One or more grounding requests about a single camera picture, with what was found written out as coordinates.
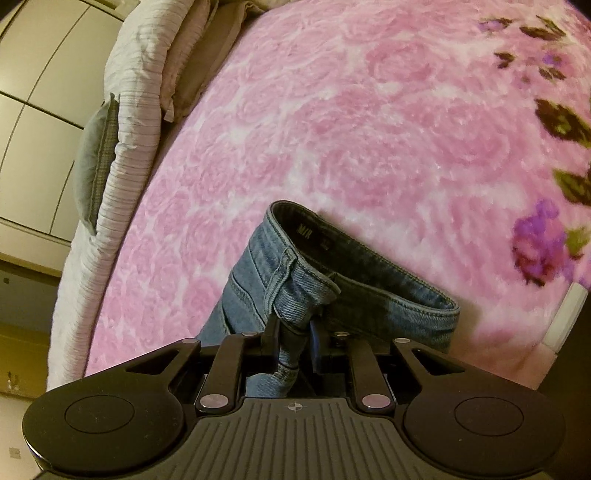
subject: wall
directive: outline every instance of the wall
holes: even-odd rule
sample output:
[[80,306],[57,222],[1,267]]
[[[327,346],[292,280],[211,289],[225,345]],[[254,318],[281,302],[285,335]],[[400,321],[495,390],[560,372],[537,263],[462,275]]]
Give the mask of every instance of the wall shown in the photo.
[[[30,401],[0,394],[0,476],[2,480],[30,480],[39,473],[22,436],[21,422]],[[10,448],[20,451],[21,459],[11,458]]]
[[0,323],[50,333],[59,279],[0,261]]
[[0,393],[27,398],[43,395],[48,350],[48,334],[0,323]]

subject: brown leaf print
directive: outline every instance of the brown leaf print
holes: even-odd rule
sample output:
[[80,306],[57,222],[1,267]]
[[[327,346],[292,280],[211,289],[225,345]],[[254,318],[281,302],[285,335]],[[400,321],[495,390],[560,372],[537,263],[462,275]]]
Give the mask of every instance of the brown leaf print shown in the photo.
[[513,23],[513,20],[511,20],[510,18],[495,18],[495,20],[497,22],[499,22],[500,24],[504,25],[505,28],[507,28],[509,25],[511,25]]
[[535,114],[550,135],[591,148],[591,128],[575,112],[549,100],[536,98],[535,102]]
[[564,73],[562,73],[559,69],[555,69],[554,67],[548,68],[548,71],[552,75],[552,78],[555,78],[557,80],[564,80],[566,78]]
[[502,60],[497,65],[497,68],[500,69],[506,69],[515,60],[515,56],[508,51],[496,51],[495,55]]
[[553,32],[546,30],[545,28],[539,27],[520,27],[519,28],[525,35],[532,38],[540,38],[546,41],[560,40],[564,37],[564,32]]
[[591,207],[591,181],[587,177],[558,169],[553,170],[552,175],[565,199]]
[[560,70],[555,69],[554,67],[549,67],[547,69],[540,67],[538,72],[540,72],[542,78],[545,78],[546,80],[564,80],[566,78]]
[[539,68],[538,72],[540,72],[542,78],[545,78],[546,80],[552,80],[552,74],[547,69]]
[[536,15],[536,17],[545,25],[546,28],[549,28],[552,32],[560,35],[561,37],[564,37],[566,35],[566,33],[563,30],[559,29],[558,26],[554,22],[552,22],[551,19],[544,18],[539,15]]

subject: cabinet door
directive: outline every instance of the cabinet door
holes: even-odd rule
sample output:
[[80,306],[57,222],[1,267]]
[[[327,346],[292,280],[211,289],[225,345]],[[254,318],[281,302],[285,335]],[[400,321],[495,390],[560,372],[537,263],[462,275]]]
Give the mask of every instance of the cabinet door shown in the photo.
[[53,226],[50,232],[52,236],[68,240],[69,242],[74,238],[79,220],[76,204],[74,203],[74,188],[72,184],[73,176],[72,170],[70,169],[66,187],[64,188],[64,193],[61,194],[60,204],[57,206],[56,217],[53,220]]
[[0,90],[27,100],[57,47],[89,8],[78,0],[29,0],[0,41]]
[[29,106],[0,170],[0,217],[50,233],[82,130]]
[[30,103],[84,126],[103,101],[103,78],[121,21],[88,9],[57,49]]
[[61,277],[70,247],[0,219],[0,260]]
[[22,107],[22,103],[0,95],[0,168],[2,168],[2,159]]

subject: pink floral blanket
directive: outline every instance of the pink floral blanket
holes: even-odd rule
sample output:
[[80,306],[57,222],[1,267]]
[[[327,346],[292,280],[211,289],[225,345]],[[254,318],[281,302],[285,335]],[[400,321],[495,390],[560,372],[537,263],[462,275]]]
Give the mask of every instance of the pink floral blanket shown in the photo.
[[263,15],[141,200],[87,374],[197,334],[291,199],[459,299],[452,354],[527,384],[569,284],[591,282],[589,29],[561,0]]

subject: jeans waistband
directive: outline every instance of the jeans waistband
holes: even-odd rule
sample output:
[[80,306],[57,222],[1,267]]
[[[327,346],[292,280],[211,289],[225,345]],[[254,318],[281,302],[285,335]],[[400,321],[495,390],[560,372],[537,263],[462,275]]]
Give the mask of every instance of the jeans waistband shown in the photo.
[[301,205],[273,203],[249,250],[266,285],[265,314],[273,307],[297,330],[318,313],[365,336],[449,347],[456,301]]

